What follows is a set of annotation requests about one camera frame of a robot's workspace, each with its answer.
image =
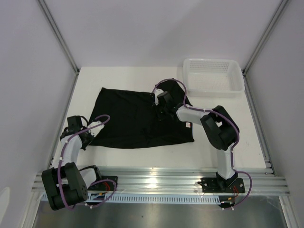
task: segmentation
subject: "white plastic basket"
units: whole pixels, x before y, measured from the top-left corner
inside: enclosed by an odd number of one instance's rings
[[[189,96],[235,97],[245,90],[239,64],[228,59],[187,58],[183,81]]]

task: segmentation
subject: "metal corner post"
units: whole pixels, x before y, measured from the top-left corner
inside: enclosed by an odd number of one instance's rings
[[[274,15],[272,16],[269,24],[267,25],[262,37],[260,38],[255,50],[253,51],[252,55],[250,56],[250,59],[248,63],[245,66],[244,73],[245,75],[248,73],[250,67],[256,60],[257,56],[260,54],[261,50],[263,49],[265,43],[268,41],[271,33],[273,32],[274,28],[276,27],[278,21],[280,20],[281,16],[283,15],[285,9],[287,8],[288,3],[291,0],[281,0],[278,8],[276,9]]]
[[[36,1],[37,1],[38,5],[40,6],[42,13],[46,17],[46,20],[47,20],[49,26],[51,27],[59,45],[61,46],[63,53],[65,54],[66,58],[68,59],[72,69],[75,71],[76,74],[78,74],[79,69],[75,63],[73,56],[71,55],[69,48],[67,47],[66,42],[64,41],[64,39],[59,31],[59,28],[48,8],[47,3],[45,2],[45,0],[36,0]]]

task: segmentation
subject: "white vent slot strip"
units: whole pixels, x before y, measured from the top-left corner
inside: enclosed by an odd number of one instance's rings
[[[87,202],[101,202],[94,199],[96,196],[88,195]],[[41,201],[47,201],[46,193]],[[114,194],[107,202],[111,203],[165,203],[165,204],[220,204],[218,196],[187,196],[187,195],[150,195],[150,194]]]

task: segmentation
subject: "white table surface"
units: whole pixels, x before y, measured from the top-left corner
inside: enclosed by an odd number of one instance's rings
[[[165,78],[182,80],[178,67],[83,67],[67,112],[67,117],[90,118],[102,87],[151,92]],[[223,106],[240,128],[240,142],[235,148],[237,168],[266,168],[245,93],[238,98],[188,97],[193,106]],[[81,150],[77,165],[109,167],[217,168],[216,150],[209,143],[202,126],[193,125],[195,142],[143,149],[115,149],[88,146]],[[60,155],[58,144],[55,159]]]

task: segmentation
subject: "black cloth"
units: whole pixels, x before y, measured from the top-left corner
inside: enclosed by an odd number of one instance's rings
[[[168,91],[175,102],[183,101],[185,93],[177,82],[165,81],[158,88]],[[192,123],[171,118],[159,121],[154,102],[151,93],[102,88],[90,121],[101,114],[110,115],[111,120],[90,145],[134,149],[193,142]]]

